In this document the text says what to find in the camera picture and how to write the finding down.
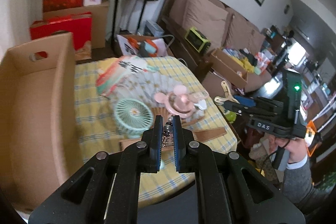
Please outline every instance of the metal screw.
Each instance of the metal screw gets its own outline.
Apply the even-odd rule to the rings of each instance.
[[[144,141],[139,141],[136,143],[137,148],[145,148],[147,146],[147,143]]]
[[[200,143],[197,142],[197,141],[191,141],[191,142],[189,143],[189,146],[190,146],[191,148],[197,148],[197,147],[200,146]]]
[[[97,158],[98,160],[103,160],[103,159],[106,158],[106,156],[107,156],[106,152],[104,152],[104,151],[100,151],[100,152],[97,153],[96,158]]]
[[[238,160],[239,159],[239,154],[237,152],[231,152],[229,154],[229,157],[233,160]]]

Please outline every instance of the small desk fan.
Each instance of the small desk fan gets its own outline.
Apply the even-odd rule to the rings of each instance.
[[[119,130],[130,139],[140,138],[153,124],[151,110],[141,101],[124,98],[114,108],[114,117]]]

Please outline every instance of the sofa cushion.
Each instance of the sofa cushion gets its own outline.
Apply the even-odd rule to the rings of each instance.
[[[250,53],[256,55],[260,51],[261,45],[263,44],[264,40],[265,36],[263,34],[256,30],[253,30],[252,35],[250,36],[248,47]]]
[[[253,30],[252,27],[241,14],[232,8],[226,8],[226,10],[229,12],[229,15],[232,16],[232,19],[228,29],[225,47],[233,48],[235,50],[241,48],[248,49],[250,36]]]
[[[219,0],[208,0],[217,7],[225,9],[225,6]],[[174,0],[173,6],[170,9],[169,17],[173,19],[178,25],[182,26],[184,11],[187,0]]]
[[[182,28],[196,27],[210,41],[209,51],[222,45],[225,20],[228,12],[208,0],[187,0]]]
[[[245,92],[251,92],[260,89],[263,85],[272,79],[271,74],[265,70],[260,75],[255,73],[247,73],[247,85],[245,86]]]
[[[227,7],[227,24],[230,22],[228,34],[225,40],[225,47],[239,50],[247,48],[250,53],[255,55],[260,51],[265,36],[259,32],[259,29],[251,22],[247,21],[241,14],[234,9]]]

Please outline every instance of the gray sleeve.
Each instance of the gray sleeve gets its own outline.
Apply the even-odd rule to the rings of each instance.
[[[323,204],[326,192],[315,189],[311,182],[309,160],[298,169],[285,170],[282,193],[305,215]]]

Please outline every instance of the bead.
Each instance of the bead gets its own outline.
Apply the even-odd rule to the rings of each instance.
[[[170,124],[166,124],[163,127],[163,131],[167,132],[168,134],[171,134],[173,133],[173,127]]]

